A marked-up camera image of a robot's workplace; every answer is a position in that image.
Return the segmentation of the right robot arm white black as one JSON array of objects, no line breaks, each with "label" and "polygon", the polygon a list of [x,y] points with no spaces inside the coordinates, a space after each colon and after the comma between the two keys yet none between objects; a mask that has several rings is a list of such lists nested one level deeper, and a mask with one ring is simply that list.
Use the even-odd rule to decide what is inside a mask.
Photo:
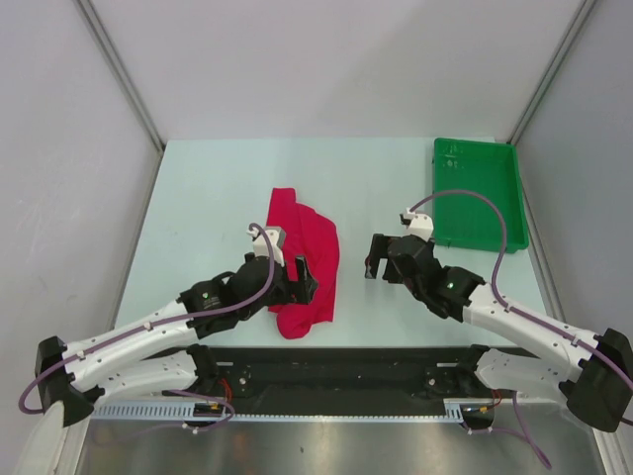
[{"label": "right robot arm white black", "polygon": [[404,285],[433,315],[496,333],[530,354],[503,356],[477,349],[478,359],[456,372],[464,395],[479,397],[490,387],[532,393],[566,405],[592,428],[618,429],[632,400],[632,346],[625,334],[614,329],[598,334],[532,316],[483,277],[441,265],[433,250],[430,239],[375,234],[365,276],[376,278],[385,260],[384,280]]}]

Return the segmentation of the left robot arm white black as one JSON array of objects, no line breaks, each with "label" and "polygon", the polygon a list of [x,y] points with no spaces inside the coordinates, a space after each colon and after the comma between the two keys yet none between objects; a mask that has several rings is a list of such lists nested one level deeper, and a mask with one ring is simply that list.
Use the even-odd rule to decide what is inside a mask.
[{"label": "left robot arm white black", "polygon": [[42,340],[35,368],[40,411],[60,403],[69,427],[115,399],[213,394],[222,374],[202,339],[265,307],[311,303],[318,282],[303,256],[295,264],[291,278],[284,265],[249,253],[237,271],[194,284],[132,324],[74,343],[57,336]]}]

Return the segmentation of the red t-shirt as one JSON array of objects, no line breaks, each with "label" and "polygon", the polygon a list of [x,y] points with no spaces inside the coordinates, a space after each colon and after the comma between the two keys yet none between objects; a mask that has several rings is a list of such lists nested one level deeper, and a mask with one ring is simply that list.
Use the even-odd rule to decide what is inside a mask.
[{"label": "red t-shirt", "polygon": [[288,274],[298,278],[295,258],[303,256],[318,287],[308,305],[277,305],[269,308],[276,315],[279,333],[286,339],[306,336],[316,324],[334,320],[340,248],[336,225],[313,208],[297,201],[293,188],[272,190],[266,225],[286,233],[282,246]]}]

